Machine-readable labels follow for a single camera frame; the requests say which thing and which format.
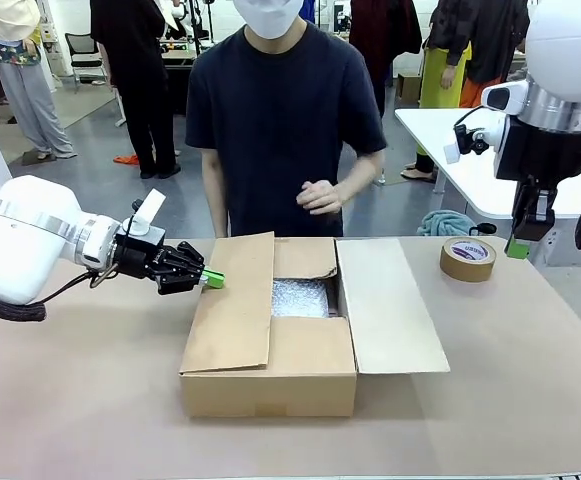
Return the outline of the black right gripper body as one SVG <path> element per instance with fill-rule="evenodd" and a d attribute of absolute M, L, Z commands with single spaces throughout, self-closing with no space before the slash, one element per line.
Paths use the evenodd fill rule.
<path fill-rule="evenodd" d="M 581 174 L 581 132 L 554 132 L 507 118 L 507 130 L 496 155 L 495 177 L 515 182 L 535 181 L 552 189 Z"/>

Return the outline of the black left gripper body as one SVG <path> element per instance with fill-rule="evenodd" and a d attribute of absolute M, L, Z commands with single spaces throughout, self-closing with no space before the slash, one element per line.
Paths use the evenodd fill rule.
<path fill-rule="evenodd" d="M 169 273 L 170 269 L 163 264 L 164 239 L 164 232 L 149 232 L 145 236 L 116 233 L 114 271 L 136 279 L 155 279 Z"/>

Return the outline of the brown cardboard box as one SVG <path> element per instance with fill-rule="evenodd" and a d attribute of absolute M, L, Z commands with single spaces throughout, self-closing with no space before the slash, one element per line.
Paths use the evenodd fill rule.
<path fill-rule="evenodd" d="M 361 375 L 445 373 L 449 363 L 394 237 L 215 242 L 180 367 L 192 417 L 349 417 Z M 326 282 L 329 317 L 273 317 L 275 279 Z"/>

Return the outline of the person's left forearm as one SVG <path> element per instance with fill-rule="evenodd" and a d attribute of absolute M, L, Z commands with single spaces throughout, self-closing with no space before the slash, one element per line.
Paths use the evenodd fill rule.
<path fill-rule="evenodd" d="M 348 175 L 336 185 L 341 205 L 345 205 L 380 176 L 384 159 L 383 150 L 357 158 Z"/>

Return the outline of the person's right forearm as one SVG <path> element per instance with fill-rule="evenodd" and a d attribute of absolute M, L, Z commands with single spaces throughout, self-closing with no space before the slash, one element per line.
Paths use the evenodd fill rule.
<path fill-rule="evenodd" d="M 202 150 L 202 179 L 216 238 L 228 236 L 229 218 L 223 169 L 216 150 Z"/>

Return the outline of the bubble wrap sheet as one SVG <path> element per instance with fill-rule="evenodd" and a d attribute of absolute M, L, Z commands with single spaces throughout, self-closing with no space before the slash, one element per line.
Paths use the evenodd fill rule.
<path fill-rule="evenodd" d="M 275 279 L 272 289 L 272 316 L 328 318 L 326 282 L 309 279 Z"/>

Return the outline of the white side table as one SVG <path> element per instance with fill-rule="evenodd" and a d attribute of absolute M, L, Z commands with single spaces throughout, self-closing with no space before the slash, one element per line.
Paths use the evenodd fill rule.
<path fill-rule="evenodd" d="M 441 173 L 478 214 L 499 220 L 511 218 L 516 184 L 494 176 L 495 154 L 471 153 L 454 163 L 446 161 L 456 120 L 466 109 L 397 109 L 395 117 L 432 158 Z M 576 219 L 581 214 L 581 174 L 562 181 L 553 205 L 556 218 Z"/>

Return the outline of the teal towel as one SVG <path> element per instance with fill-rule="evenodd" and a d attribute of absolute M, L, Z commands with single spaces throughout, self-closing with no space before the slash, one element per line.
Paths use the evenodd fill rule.
<path fill-rule="evenodd" d="M 453 210 L 436 210 L 421 220 L 416 230 L 418 236 L 467 236 L 476 223 L 467 215 Z"/>

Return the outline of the bystander in yellow clothing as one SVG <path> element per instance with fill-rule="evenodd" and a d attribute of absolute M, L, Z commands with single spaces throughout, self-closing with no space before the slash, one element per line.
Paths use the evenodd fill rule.
<path fill-rule="evenodd" d="M 423 45 L 420 107 L 478 106 L 507 77 L 529 22 L 527 0 L 439 0 Z"/>

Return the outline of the small cardboard box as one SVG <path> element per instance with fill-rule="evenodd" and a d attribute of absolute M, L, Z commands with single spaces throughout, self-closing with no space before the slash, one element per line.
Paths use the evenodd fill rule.
<path fill-rule="evenodd" d="M 396 78 L 396 101 L 403 105 L 418 105 L 422 78 L 410 74 L 398 74 Z"/>

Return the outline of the person in black t-shirt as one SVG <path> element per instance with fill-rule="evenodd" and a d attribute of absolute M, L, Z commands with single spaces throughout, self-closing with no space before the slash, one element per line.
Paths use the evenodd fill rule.
<path fill-rule="evenodd" d="M 197 58 L 186 142 L 218 152 L 228 236 L 341 236 L 344 205 L 311 215 L 296 202 L 302 185 L 336 186 L 359 156 L 386 148 L 363 56 L 300 11 L 280 38 L 263 39 L 244 21 Z"/>

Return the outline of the bystander in black clothes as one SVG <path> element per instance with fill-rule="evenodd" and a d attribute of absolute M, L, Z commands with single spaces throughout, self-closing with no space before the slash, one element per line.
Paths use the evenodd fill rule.
<path fill-rule="evenodd" d="M 91 37 L 118 90 L 140 177 L 181 171 L 160 38 L 166 21 L 157 0 L 89 0 Z"/>

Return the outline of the bystander in dark maroon clothes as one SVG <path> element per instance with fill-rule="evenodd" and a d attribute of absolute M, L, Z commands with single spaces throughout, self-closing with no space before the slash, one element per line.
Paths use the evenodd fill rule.
<path fill-rule="evenodd" d="M 388 74 L 394 60 L 418 54 L 421 29 L 413 0 L 350 0 L 349 43 L 363 56 L 380 116 L 385 112 Z"/>

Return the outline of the black office chair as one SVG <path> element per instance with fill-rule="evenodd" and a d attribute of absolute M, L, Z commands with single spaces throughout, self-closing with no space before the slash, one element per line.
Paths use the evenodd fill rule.
<path fill-rule="evenodd" d="M 69 50 L 70 66 L 75 91 L 81 86 L 81 76 L 86 75 L 92 83 L 106 83 L 107 72 L 98 44 L 90 34 L 65 33 L 65 41 Z"/>

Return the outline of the white face mask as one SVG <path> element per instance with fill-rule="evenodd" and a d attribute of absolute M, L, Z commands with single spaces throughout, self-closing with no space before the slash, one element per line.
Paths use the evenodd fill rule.
<path fill-rule="evenodd" d="M 233 0 L 247 26 L 259 37 L 282 37 L 298 17 L 303 0 Z"/>

